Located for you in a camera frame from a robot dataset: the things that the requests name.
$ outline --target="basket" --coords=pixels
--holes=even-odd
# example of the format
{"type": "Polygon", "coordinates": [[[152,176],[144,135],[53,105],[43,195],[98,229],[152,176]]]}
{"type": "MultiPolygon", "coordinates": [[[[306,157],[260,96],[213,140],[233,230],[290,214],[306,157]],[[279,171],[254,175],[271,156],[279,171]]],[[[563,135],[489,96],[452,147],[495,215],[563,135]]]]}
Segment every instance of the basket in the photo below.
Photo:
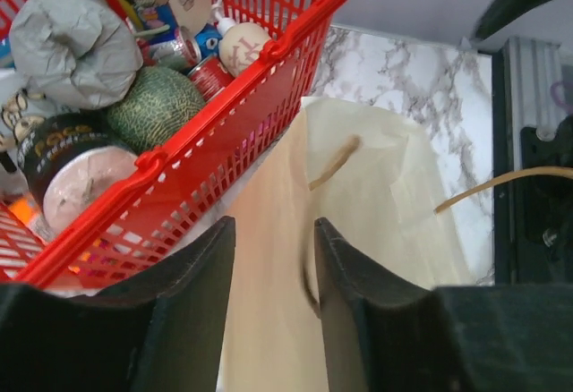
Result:
{"type": "MultiPolygon", "coordinates": [[[[345,1],[226,0],[227,16],[256,21],[273,38],[259,60],[165,145],[140,155],[129,179],[110,187],[46,247],[2,207],[0,280],[47,287],[73,278],[98,288],[166,256],[292,122],[332,15],[345,1]]],[[[22,0],[0,0],[0,16],[11,20],[8,3],[19,7],[22,0]]]]}

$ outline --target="brown rope handle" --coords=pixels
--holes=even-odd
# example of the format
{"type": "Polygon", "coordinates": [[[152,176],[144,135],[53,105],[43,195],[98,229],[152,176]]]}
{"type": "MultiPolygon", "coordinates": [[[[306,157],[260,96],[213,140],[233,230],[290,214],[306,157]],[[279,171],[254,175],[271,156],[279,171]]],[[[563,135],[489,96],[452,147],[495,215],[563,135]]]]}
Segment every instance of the brown rope handle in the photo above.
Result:
{"type": "Polygon", "coordinates": [[[510,171],[504,175],[493,177],[488,182],[478,184],[476,187],[462,192],[455,197],[450,198],[449,200],[445,200],[438,207],[436,207],[434,212],[436,214],[441,213],[445,209],[449,209],[457,202],[462,201],[463,199],[470,197],[478,192],[485,191],[486,189],[490,189],[493,186],[497,186],[498,184],[508,183],[512,180],[520,179],[521,177],[529,177],[532,175],[553,175],[556,177],[566,177],[573,180],[573,168],[568,168],[565,166],[535,166],[525,170],[510,171]]]}
{"type": "MultiPolygon", "coordinates": [[[[355,153],[361,145],[361,139],[357,135],[352,135],[348,141],[333,155],[329,164],[326,166],[321,176],[309,183],[308,189],[312,192],[320,188],[325,184],[330,178],[350,159],[353,153],[355,153]]],[[[308,244],[308,234],[311,232],[313,221],[311,219],[311,214],[315,210],[316,201],[318,197],[313,197],[311,204],[306,209],[304,226],[305,229],[302,234],[303,241],[301,242],[301,256],[300,256],[300,274],[301,283],[303,285],[304,295],[306,300],[310,304],[312,311],[316,314],[317,318],[321,317],[321,307],[319,299],[315,298],[312,294],[311,289],[311,276],[307,268],[306,260],[310,253],[310,248],[308,244]]]]}

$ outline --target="white pump dispenser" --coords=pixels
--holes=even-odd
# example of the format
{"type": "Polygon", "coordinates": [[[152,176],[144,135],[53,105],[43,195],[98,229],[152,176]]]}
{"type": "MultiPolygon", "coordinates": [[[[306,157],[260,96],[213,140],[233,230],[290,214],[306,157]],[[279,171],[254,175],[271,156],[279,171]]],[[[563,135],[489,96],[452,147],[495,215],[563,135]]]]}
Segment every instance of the white pump dispenser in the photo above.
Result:
{"type": "Polygon", "coordinates": [[[259,58],[262,47],[270,40],[267,31],[254,22],[237,23],[223,14],[223,0],[212,5],[217,30],[223,36],[219,42],[219,59],[235,77],[259,58]]]}

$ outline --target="white lid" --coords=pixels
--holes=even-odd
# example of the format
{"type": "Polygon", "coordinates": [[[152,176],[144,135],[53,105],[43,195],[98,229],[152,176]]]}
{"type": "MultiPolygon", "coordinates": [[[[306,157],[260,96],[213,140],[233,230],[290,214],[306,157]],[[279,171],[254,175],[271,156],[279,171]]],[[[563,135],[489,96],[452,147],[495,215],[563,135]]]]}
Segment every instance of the white lid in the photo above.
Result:
{"type": "Polygon", "coordinates": [[[218,21],[217,31],[223,37],[225,34],[236,25],[236,21],[233,18],[227,18],[223,14],[223,0],[217,0],[212,6],[211,11],[213,12],[213,17],[218,21]]]}

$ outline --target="red can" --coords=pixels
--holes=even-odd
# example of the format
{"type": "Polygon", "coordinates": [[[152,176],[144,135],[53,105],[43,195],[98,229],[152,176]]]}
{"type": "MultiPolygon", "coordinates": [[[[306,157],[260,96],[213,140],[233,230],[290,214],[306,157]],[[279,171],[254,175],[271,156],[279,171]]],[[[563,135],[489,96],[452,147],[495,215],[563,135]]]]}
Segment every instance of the red can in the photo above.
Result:
{"type": "Polygon", "coordinates": [[[217,96],[234,79],[215,55],[203,59],[187,74],[187,77],[191,79],[207,102],[217,96]]]}

